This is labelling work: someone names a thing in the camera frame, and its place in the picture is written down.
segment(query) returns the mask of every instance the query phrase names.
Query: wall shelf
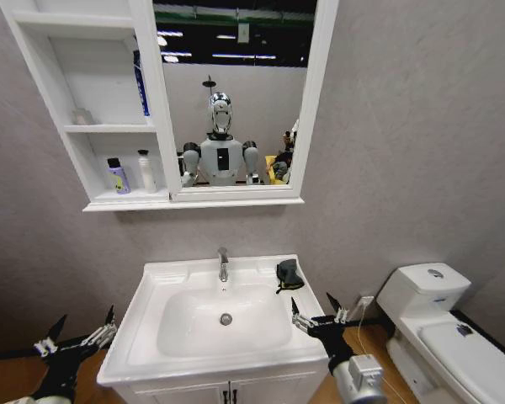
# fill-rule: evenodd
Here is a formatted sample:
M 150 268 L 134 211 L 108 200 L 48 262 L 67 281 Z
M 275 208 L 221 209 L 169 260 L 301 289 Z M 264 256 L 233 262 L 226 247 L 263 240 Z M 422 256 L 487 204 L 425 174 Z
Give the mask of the wall shelf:
M 202 209 L 202 208 L 230 208 L 232 206 L 266 206 L 266 205 L 302 205 L 302 198 L 273 198 L 273 199 L 237 199 L 216 201 L 176 202 L 170 200 L 144 200 L 141 202 L 91 202 L 83 212 L 105 212 L 118 210 L 171 210 L 171 209 Z
M 150 210 L 161 209 L 162 206 L 168 204 L 168 190 L 166 188 L 159 189 L 153 194 L 148 194 L 144 189 L 132 189 L 129 194 L 124 195 L 118 195 L 113 189 L 106 189 L 103 193 L 92 198 L 83 211 Z
M 126 17 L 35 11 L 12 11 L 12 15 L 23 28 L 54 38 L 123 40 L 134 34 L 133 20 Z

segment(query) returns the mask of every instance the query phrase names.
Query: cabinet door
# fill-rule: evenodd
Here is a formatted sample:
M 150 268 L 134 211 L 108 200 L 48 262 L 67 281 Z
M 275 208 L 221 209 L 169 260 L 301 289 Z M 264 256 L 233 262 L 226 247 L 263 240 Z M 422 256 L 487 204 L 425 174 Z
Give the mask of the cabinet door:
M 236 390 L 236 404 L 296 404 L 307 403 L 318 385 L 318 373 L 233 380 L 231 394 Z
M 228 383 L 202 385 L 148 393 L 156 404 L 223 404 L 222 392 Z

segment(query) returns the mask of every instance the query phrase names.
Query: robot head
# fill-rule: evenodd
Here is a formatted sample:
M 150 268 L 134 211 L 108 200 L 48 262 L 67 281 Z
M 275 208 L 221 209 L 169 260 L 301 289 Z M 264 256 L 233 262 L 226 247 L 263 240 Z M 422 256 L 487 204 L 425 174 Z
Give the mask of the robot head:
M 224 93 L 215 93 L 210 97 L 211 120 L 216 135 L 226 135 L 232 121 L 230 98 Z

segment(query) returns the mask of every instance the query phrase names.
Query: sink basin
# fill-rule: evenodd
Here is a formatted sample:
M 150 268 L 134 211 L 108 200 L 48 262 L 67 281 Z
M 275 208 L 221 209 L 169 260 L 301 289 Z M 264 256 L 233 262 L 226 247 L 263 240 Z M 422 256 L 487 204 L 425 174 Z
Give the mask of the sink basin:
M 220 322 L 225 313 L 232 319 L 228 326 Z M 283 346 L 291 335 L 286 307 L 274 288 L 245 284 L 172 296 L 162 313 L 157 345 L 173 357 L 233 355 Z
M 304 315 L 323 316 L 299 261 L 305 286 L 275 294 L 276 265 L 291 258 L 230 258 L 225 283 L 218 259 L 146 264 L 98 383 L 325 359 L 322 344 L 291 324 L 290 297 Z

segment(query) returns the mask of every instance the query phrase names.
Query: white shelf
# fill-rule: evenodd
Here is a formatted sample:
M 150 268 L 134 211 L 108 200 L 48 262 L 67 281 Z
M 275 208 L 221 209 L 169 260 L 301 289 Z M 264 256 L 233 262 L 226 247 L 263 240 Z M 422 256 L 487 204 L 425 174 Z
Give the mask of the white shelf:
M 64 125 L 67 133 L 155 133 L 153 125 Z
M 142 200 L 122 202 L 91 202 L 83 212 L 111 212 L 123 210 L 169 210 L 169 209 L 201 209 L 201 208 L 229 208 L 232 206 L 265 206 L 265 205 L 301 205 L 302 198 L 276 198 L 276 199 L 236 199 L 217 201 L 190 201 L 176 202 L 171 200 Z
M 161 188 L 157 192 L 148 194 L 144 189 L 132 189 L 128 194 L 117 194 L 114 189 L 106 189 L 103 193 L 93 198 L 83 211 L 113 211 L 113 210 L 137 210 L 159 209 L 147 206 L 167 204 L 168 190 Z
M 34 11 L 12 11 L 12 15 L 19 25 L 52 38 L 123 40 L 135 33 L 133 20 L 127 17 Z

